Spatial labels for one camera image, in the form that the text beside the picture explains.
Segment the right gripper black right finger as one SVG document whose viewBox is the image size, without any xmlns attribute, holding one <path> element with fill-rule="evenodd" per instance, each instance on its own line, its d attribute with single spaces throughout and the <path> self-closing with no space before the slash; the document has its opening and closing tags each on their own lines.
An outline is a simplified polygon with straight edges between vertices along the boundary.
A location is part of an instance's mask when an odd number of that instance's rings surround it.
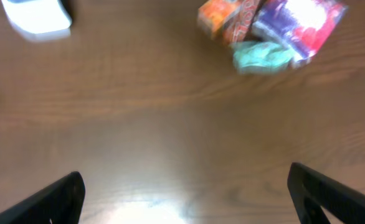
<svg viewBox="0 0 365 224">
<path fill-rule="evenodd" d="M 365 195 L 303 164 L 291 164 L 288 190 L 300 223 L 327 223 L 323 210 L 343 223 L 365 223 Z"/>
</svg>

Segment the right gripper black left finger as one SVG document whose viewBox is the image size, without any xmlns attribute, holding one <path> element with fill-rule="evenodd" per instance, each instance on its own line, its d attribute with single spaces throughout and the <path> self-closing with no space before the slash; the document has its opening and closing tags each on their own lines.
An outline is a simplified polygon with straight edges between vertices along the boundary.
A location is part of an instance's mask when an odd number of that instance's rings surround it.
<svg viewBox="0 0 365 224">
<path fill-rule="evenodd" d="M 85 184 L 74 171 L 0 213 L 0 224 L 78 224 Z"/>
</svg>

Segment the teal snack wrapper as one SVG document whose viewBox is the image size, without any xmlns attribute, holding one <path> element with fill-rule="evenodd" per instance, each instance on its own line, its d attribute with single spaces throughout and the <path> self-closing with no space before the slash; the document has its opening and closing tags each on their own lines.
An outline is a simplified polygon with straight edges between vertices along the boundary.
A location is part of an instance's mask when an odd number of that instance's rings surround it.
<svg viewBox="0 0 365 224">
<path fill-rule="evenodd" d="M 288 68 L 293 52 L 275 42 L 246 41 L 230 45 L 233 63 L 241 74 L 271 74 Z"/>
</svg>

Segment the purple red tissue pack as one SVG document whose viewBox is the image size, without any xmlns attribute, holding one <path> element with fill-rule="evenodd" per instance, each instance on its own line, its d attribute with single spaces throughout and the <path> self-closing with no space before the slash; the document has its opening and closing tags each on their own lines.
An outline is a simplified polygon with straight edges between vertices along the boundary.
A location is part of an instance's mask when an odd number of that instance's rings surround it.
<svg viewBox="0 0 365 224">
<path fill-rule="evenodd" d="M 257 13 L 252 32 L 290 49 L 297 68 L 311 62 L 347 9 L 336 0 L 268 0 Z"/>
</svg>

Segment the orange red snack bar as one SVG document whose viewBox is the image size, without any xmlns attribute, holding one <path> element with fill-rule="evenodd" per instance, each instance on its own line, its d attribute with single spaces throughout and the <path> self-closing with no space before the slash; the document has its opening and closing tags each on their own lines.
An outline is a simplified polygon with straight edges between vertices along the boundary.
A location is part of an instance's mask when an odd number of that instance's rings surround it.
<svg viewBox="0 0 365 224">
<path fill-rule="evenodd" d="M 224 26 L 222 38 L 226 44 L 234 44 L 244 41 L 246 35 L 251 30 L 251 26 L 261 0 L 238 1 L 238 11 L 232 19 Z"/>
</svg>

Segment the orange white snack packet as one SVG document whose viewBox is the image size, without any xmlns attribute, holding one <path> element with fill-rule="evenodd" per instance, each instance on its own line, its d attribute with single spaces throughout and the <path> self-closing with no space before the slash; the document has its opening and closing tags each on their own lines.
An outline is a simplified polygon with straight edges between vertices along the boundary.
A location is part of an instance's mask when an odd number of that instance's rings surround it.
<svg viewBox="0 0 365 224">
<path fill-rule="evenodd" d="M 208 0 L 197 12 L 197 24 L 210 38 L 216 38 L 240 11 L 241 1 Z"/>
</svg>

